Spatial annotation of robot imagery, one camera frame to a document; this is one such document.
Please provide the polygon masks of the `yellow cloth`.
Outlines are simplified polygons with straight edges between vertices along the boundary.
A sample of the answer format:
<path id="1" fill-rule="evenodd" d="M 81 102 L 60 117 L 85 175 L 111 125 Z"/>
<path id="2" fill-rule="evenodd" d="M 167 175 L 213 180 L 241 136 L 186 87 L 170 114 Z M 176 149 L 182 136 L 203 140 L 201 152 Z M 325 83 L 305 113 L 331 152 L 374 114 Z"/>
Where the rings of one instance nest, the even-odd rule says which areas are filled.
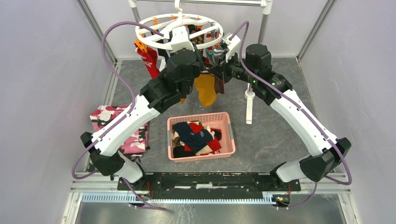
<path id="1" fill-rule="evenodd" d="M 211 106 L 216 98 L 215 77 L 210 74 L 200 74 L 194 81 L 194 86 L 198 91 L 198 98 L 203 107 Z"/>

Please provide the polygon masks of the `red cloth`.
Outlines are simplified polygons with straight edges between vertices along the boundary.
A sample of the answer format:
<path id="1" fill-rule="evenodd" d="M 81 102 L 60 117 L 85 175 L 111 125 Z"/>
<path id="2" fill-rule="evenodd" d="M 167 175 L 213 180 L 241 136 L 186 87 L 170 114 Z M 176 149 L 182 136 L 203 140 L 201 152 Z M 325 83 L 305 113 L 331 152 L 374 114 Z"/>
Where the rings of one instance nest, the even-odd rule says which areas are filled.
<path id="1" fill-rule="evenodd" d="M 158 75 L 160 73 L 159 69 L 157 68 L 158 53 L 149 46 L 147 46 L 147 51 L 148 51 L 147 53 L 140 51 L 136 47 L 135 47 L 135 51 L 141 57 L 142 61 L 144 62 L 151 78 L 158 77 Z"/>

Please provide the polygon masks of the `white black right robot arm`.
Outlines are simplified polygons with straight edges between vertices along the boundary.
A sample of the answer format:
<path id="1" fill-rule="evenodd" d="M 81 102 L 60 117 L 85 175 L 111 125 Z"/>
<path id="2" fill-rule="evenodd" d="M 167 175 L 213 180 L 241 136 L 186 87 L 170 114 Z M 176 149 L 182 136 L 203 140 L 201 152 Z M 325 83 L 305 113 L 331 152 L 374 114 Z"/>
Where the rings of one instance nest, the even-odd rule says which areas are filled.
<path id="1" fill-rule="evenodd" d="M 254 94 L 279 113 L 302 139 L 309 155 L 296 161 L 284 162 L 271 171 L 270 185 L 275 190 L 284 189 L 295 179 L 308 178 L 319 182 L 323 178 L 342 185 L 352 182 L 346 167 L 347 181 L 328 174 L 338 165 L 346 164 L 345 156 L 351 148 L 346 138 L 338 138 L 325 128 L 302 103 L 290 82 L 272 70 L 271 53 L 267 46 L 251 44 L 246 48 L 246 58 L 239 59 L 236 47 L 220 44 L 215 53 L 218 62 L 209 72 L 225 83 L 232 78 L 252 85 Z"/>

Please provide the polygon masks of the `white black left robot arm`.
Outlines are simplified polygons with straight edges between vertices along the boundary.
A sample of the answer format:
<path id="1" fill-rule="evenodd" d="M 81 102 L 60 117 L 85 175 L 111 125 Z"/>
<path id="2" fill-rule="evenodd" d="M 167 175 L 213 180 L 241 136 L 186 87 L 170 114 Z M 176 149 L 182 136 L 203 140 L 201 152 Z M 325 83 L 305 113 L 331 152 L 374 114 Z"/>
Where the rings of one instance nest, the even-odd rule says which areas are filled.
<path id="1" fill-rule="evenodd" d="M 176 51 L 158 77 L 149 80 L 120 115 L 99 131 L 82 134 L 81 140 L 95 168 L 103 176 L 118 176 L 135 190 L 143 189 L 147 178 L 142 168 L 125 157 L 119 148 L 141 126 L 186 98 L 203 68 L 199 50 Z"/>

